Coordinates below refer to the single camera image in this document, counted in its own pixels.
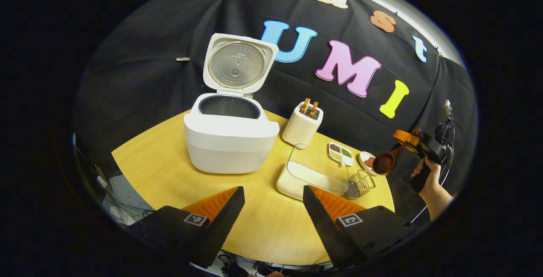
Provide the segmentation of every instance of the letter m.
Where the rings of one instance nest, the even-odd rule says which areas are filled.
[[[368,85],[373,74],[381,67],[381,63],[373,57],[365,56],[353,64],[351,48],[347,44],[334,40],[329,43],[332,50],[328,59],[324,67],[317,70],[315,74],[323,80],[333,81],[332,72],[337,67],[338,84],[341,85],[354,76],[354,80],[347,84],[347,89],[359,97],[366,97]]]

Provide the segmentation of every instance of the rice cooker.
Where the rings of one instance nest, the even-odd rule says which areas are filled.
[[[279,124],[244,97],[260,89],[279,51],[277,45],[245,36],[214,34],[207,47],[204,82],[216,93],[200,95],[185,114],[190,161],[209,173],[239,174],[262,166]]]

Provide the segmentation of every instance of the small bowl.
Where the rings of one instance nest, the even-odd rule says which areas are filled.
[[[335,145],[336,147],[338,147],[340,152],[332,149],[331,145]],[[343,151],[346,151],[347,153],[349,153],[350,157],[348,155],[345,155]],[[330,142],[328,144],[328,155],[330,155],[330,158],[335,161],[342,161],[343,163],[345,163],[345,165],[347,165],[347,167],[351,167],[352,165],[355,164],[355,158],[353,157],[354,156],[353,152],[351,152],[351,150],[347,149],[346,147],[342,147],[341,145],[335,142]]]
[[[362,167],[364,168],[364,170],[366,170],[369,174],[373,175],[373,176],[378,176],[377,173],[375,173],[374,171],[372,171],[372,169],[370,167],[368,167],[364,161],[367,161],[368,159],[370,159],[371,157],[375,158],[374,155],[368,153],[368,152],[360,152],[360,154],[358,154],[358,161],[360,162],[360,164],[362,165]]]

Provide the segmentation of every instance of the yellow table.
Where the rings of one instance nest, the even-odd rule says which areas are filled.
[[[243,186],[245,205],[234,223],[223,249],[252,259],[285,265],[312,265],[330,258],[320,241],[304,204],[281,194],[275,184],[293,146],[281,139],[288,120],[266,111],[279,123],[279,135],[266,161],[249,174],[210,174],[190,162],[185,142],[183,116],[166,120],[129,140],[112,154],[134,189],[153,208],[165,205],[182,208],[212,194]],[[349,174],[362,169],[352,147],[316,133],[310,146],[326,151],[334,141],[349,148],[355,165]],[[385,176],[374,176],[376,188],[354,202],[366,207],[383,205],[394,211]]]

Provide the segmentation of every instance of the metal basket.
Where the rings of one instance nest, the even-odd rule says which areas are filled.
[[[370,189],[375,188],[375,182],[372,176],[364,169],[359,169],[355,174],[349,177],[349,190],[347,191],[348,199],[356,199],[364,196]]]

